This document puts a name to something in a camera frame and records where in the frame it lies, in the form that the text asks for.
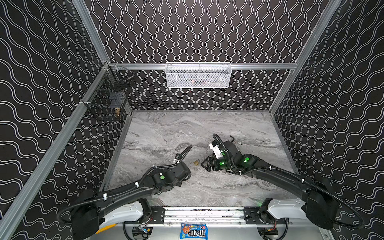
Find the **candy package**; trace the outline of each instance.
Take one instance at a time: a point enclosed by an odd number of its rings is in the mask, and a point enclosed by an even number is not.
[[[181,224],[180,239],[202,238],[208,239],[208,228],[205,224]]]

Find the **marble tabletop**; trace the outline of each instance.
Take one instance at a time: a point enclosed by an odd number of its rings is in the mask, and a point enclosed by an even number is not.
[[[109,183],[113,189],[139,179],[153,165],[171,164],[176,153],[192,150],[184,162],[191,178],[181,187],[154,196],[159,206],[259,206],[265,198],[294,198],[291,193],[260,179],[224,170],[207,172],[200,165],[212,153],[212,134],[223,141],[235,138],[243,153],[292,171],[267,112],[134,112],[116,168]]]

